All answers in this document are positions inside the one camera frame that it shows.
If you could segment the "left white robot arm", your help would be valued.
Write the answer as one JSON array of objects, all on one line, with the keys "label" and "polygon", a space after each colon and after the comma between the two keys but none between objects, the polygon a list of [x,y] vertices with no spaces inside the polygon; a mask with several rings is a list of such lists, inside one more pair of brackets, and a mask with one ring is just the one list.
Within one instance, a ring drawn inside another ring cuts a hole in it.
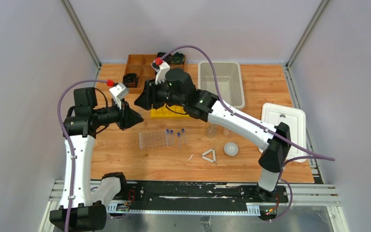
[{"label": "left white robot arm", "polygon": [[62,121],[66,148],[66,170],[59,209],[49,214],[50,222],[63,232],[91,232],[106,225],[107,211],[113,198],[128,195],[127,181],[122,172],[105,174],[100,186],[91,191],[91,158],[97,129],[115,123],[121,130],[143,122],[140,114],[124,100],[128,89],[122,84],[110,88],[112,105],[96,109],[95,88],[75,89],[75,115]]}]

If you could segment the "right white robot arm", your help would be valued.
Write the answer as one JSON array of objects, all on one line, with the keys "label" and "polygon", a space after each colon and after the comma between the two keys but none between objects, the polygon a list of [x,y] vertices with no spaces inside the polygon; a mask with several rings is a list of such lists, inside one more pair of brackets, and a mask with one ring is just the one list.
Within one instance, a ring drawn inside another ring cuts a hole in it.
[{"label": "right white robot arm", "polygon": [[263,202],[276,199],[275,187],[291,148],[287,124],[268,124],[232,108],[216,94],[197,89],[191,76],[180,68],[169,70],[164,81],[147,80],[134,104],[144,110],[181,106],[191,118],[222,126],[254,143],[262,150],[258,160],[261,175],[254,194]]}]

